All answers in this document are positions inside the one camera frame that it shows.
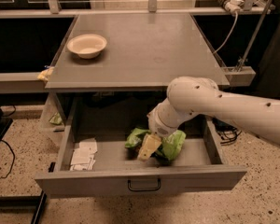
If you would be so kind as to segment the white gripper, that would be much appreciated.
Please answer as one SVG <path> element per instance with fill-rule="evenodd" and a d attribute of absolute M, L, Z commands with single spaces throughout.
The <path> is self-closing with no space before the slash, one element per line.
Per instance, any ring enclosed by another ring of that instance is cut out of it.
<path fill-rule="evenodd" d="M 147 161 L 161 145 L 160 137 L 166 137 L 177 129 L 177 115 L 170 105 L 157 105 L 147 114 L 148 128 L 154 134 L 147 133 L 139 150 L 137 159 Z"/>

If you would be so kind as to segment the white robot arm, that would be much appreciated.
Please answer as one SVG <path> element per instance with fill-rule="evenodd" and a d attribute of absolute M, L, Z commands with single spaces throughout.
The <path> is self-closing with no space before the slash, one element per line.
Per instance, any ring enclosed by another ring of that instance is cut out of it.
<path fill-rule="evenodd" d="M 280 100 L 221 91 L 203 77 L 178 77 L 170 82 L 164 101 L 147 114 L 150 133 L 138 159 L 147 161 L 163 137 L 198 115 L 221 120 L 280 146 Z"/>

